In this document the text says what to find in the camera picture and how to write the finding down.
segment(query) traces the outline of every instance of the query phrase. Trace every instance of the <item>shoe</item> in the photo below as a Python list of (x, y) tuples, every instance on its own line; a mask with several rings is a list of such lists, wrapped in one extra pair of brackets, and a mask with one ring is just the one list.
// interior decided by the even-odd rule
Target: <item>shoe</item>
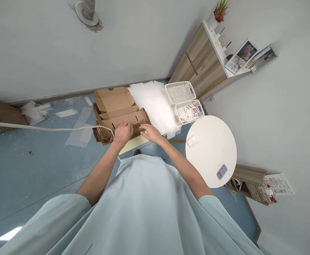
[(138, 155), (138, 154), (142, 154), (142, 152), (141, 152), (140, 149), (137, 149), (137, 150), (134, 152), (134, 156), (135, 156), (135, 155)]

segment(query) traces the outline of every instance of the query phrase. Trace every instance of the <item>framed photo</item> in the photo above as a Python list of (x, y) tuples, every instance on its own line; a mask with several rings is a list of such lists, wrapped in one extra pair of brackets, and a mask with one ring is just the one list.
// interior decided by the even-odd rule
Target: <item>framed photo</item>
[(252, 61), (255, 61), (255, 65), (251, 67), (252, 72), (257, 72), (260, 70), (260, 68), (276, 59), (277, 57), (278, 55), (273, 50), (272, 45), (269, 45), (252, 59)]
[(258, 47), (248, 38), (241, 45), (240, 49), (226, 63), (225, 68), (236, 74), (258, 53)]

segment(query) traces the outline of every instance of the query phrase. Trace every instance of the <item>blue floor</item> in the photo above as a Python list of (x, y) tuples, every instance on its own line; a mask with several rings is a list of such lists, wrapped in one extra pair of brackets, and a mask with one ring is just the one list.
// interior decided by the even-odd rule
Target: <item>blue floor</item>
[[(76, 109), (78, 113), (88, 107), (84, 97), (52, 102), (53, 110), (36, 126), (73, 128), (79, 114), (59, 118), (54, 113)], [(87, 123), (95, 124), (92, 111)], [(185, 139), (190, 125), (182, 127), (175, 139)], [(85, 177), (108, 149), (92, 137), (86, 148), (65, 146), (70, 132), (44, 132), (19, 129), (0, 134), (0, 236), (23, 226), (49, 199), (65, 193), (75, 193)], [(173, 143), (185, 155), (185, 144)], [(141, 146), (142, 153), (169, 160), (156, 144)], [(121, 158), (130, 157), (134, 151)], [(115, 176), (120, 162), (117, 160), (109, 181)], [(212, 189), (226, 210), (252, 239), (255, 224), (241, 195), (238, 204), (225, 187)], [(0, 248), (5, 241), (0, 241)]]

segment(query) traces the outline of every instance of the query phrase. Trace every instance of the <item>hand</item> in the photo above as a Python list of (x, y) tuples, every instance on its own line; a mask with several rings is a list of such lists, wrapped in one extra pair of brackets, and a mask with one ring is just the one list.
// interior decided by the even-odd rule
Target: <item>hand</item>
[(122, 123), (115, 129), (114, 144), (117, 144), (121, 149), (126, 145), (133, 135), (134, 128), (131, 123)]
[(159, 144), (165, 139), (153, 125), (142, 124), (140, 125), (140, 128), (143, 128), (147, 131), (147, 134), (145, 132), (141, 132), (141, 135), (143, 135), (144, 138), (151, 142)]

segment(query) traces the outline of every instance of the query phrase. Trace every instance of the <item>light blue shirt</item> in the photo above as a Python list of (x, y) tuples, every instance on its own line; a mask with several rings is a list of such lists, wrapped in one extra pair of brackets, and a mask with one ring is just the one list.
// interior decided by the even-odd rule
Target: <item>light blue shirt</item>
[(3, 254), (260, 254), (211, 195), (196, 200), (177, 169), (144, 154), (123, 159), (100, 201), (78, 194), (46, 202)]

